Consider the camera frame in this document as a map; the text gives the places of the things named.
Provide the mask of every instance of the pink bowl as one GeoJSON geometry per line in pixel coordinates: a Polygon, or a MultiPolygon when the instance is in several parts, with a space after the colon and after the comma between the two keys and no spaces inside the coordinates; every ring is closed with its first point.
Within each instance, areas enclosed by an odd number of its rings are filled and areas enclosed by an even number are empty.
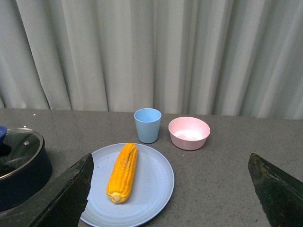
{"type": "Polygon", "coordinates": [[[194,117],[179,117],[169,123],[170,138],[173,144],[183,150],[201,148],[210,134],[209,126],[194,117]]]}

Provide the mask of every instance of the pot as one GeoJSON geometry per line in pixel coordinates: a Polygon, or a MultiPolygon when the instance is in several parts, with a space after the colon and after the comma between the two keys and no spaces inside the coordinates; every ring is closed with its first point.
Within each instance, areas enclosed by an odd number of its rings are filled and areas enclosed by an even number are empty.
{"type": "Polygon", "coordinates": [[[32,129],[8,129],[0,143],[0,211],[29,199],[46,185],[51,174],[44,138],[32,129]]]}

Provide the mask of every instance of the blue lid knob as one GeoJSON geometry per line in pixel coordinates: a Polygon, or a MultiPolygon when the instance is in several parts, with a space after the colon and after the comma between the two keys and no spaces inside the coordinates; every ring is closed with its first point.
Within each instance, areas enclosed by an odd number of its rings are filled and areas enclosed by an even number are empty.
{"type": "Polygon", "coordinates": [[[7,133],[8,129],[2,125],[0,125],[0,146],[2,145],[5,135],[7,133]]]}

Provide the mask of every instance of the pot lid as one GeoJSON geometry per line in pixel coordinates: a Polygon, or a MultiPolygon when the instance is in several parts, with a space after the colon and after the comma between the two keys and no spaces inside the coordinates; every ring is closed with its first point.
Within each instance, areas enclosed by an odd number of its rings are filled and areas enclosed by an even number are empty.
{"type": "Polygon", "coordinates": [[[35,159],[43,146],[43,137],[32,129],[8,129],[0,144],[0,180],[25,167],[35,159]]]}

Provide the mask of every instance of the countertop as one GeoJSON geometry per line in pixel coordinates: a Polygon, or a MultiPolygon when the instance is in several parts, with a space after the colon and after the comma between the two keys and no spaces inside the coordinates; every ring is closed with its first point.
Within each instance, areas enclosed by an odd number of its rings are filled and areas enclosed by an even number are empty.
{"type": "MultiPolygon", "coordinates": [[[[0,116],[0,125],[43,135],[53,165],[50,180],[102,147],[141,143],[133,113],[0,108],[0,116]]],[[[142,226],[269,227],[249,157],[256,153],[303,181],[303,121],[187,115],[205,121],[211,134],[201,149],[184,151],[172,144],[168,130],[180,116],[185,115],[163,114],[158,140],[148,145],[170,162],[175,187],[165,208],[142,226]]],[[[80,220],[78,226],[89,225],[80,220]]]]}

